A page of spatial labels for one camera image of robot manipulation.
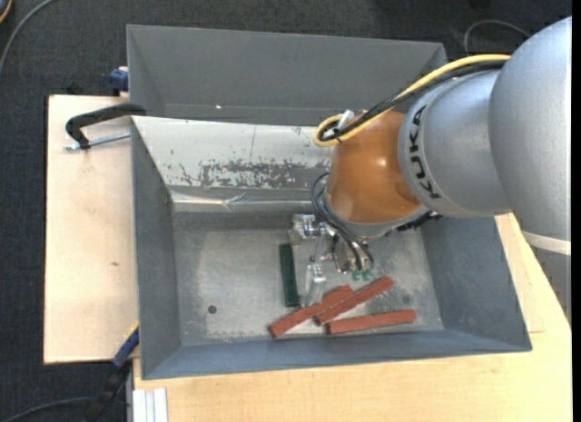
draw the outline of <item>red wooden stick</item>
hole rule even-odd
[[[384,277],[379,279],[361,290],[357,290],[350,294],[347,298],[342,299],[335,304],[331,304],[322,311],[315,315],[315,320],[317,320],[321,325],[330,322],[335,319],[339,314],[346,312],[349,309],[355,308],[355,306],[365,302],[386,290],[393,287],[393,280],[389,277]]]
[[[348,333],[350,331],[406,324],[413,322],[415,319],[416,311],[414,309],[396,310],[370,316],[333,320],[327,324],[327,331],[330,335],[337,335],[338,333]]]

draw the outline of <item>gray bin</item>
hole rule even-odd
[[[183,127],[191,119],[314,125],[341,109],[370,107],[445,62],[440,44],[294,34],[130,26],[128,44],[132,102],[150,115],[187,119]],[[389,275],[395,287],[350,315],[413,308],[416,322],[344,337],[305,323],[273,340],[267,327],[292,312],[283,304],[278,246],[288,240],[296,204],[278,199],[268,211],[185,210],[160,156],[186,146],[187,134],[173,139],[163,132],[148,146],[143,130],[135,120],[144,378],[531,349],[492,219],[432,221],[371,243],[376,274]],[[203,141],[196,146],[191,162],[211,159]],[[217,194],[239,190],[224,183]],[[308,200],[306,188],[294,191]],[[311,242],[295,250],[301,292],[313,250]],[[332,269],[328,278],[328,290],[346,281],[354,289],[364,285]]]

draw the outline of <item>scratch mark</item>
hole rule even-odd
[[[258,126],[255,126],[254,131],[252,132],[251,155],[248,158],[249,162],[252,162],[252,151],[254,151],[254,138],[256,138],[256,129],[257,128],[258,128]]]
[[[185,167],[183,167],[183,164],[180,164],[180,167],[182,167],[182,177],[181,177],[181,181],[182,182],[187,182],[188,185],[192,186],[193,185],[193,178],[192,176],[185,171]]]

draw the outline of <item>yellow cable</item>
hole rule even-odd
[[[435,80],[436,78],[438,78],[442,74],[447,74],[448,72],[453,71],[455,69],[458,69],[460,67],[465,67],[467,65],[479,64],[479,63],[506,61],[509,58],[510,58],[510,56],[505,55],[505,54],[479,54],[479,55],[472,55],[470,57],[464,57],[462,59],[458,59],[457,61],[443,65],[443,66],[439,67],[438,69],[436,69],[434,72],[430,72],[429,74],[421,77],[415,83],[413,83],[408,88],[406,88],[403,92],[398,94],[396,96],[396,99],[399,98],[400,96],[403,96],[404,94],[412,93],[412,92],[418,90],[418,88],[421,88],[425,84],[431,82],[432,80]],[[328,119],[325,119],[323,122],[320,123],[320,125],[315,130],[315,133],[312,135],[312,140],[317,146],[319,146],[321,148],[328,148],[328,147],[333,146],[335,144],[339,144],[340,142],[345,142],[349,138],[352,138],[353,136],[355,136],[357,133],[359,133],[361,130],[363,130],[368,125],[377,121],[387,111],[390,111],[390,110],[391,110],[391,108],[386,109],[385,111],[381,111],[379,114],[372,117],[368,121],[362,123],[361,125],[354,128],[353,130],[350,130],[349,132],[342,134],[340,137],[340,141],[337,138],[332,138],[331,140],[327,140],[324,142],[324,141],[319,139],[319,136],[320,136],[322,130],[324,130],[330,123],[338,121],[339,118],[341,117],[340,114],[333,115],[332,117],[329,117]]]

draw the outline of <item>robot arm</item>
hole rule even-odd
[[[329,212],[368,237],[426,213],[513,211],[530,244],[570,253],[571,34],[568,18],[507,60],[468,58],[415,88],[406,115],[396,97],[342,128],[326,121],[315,142],[336,145]]]

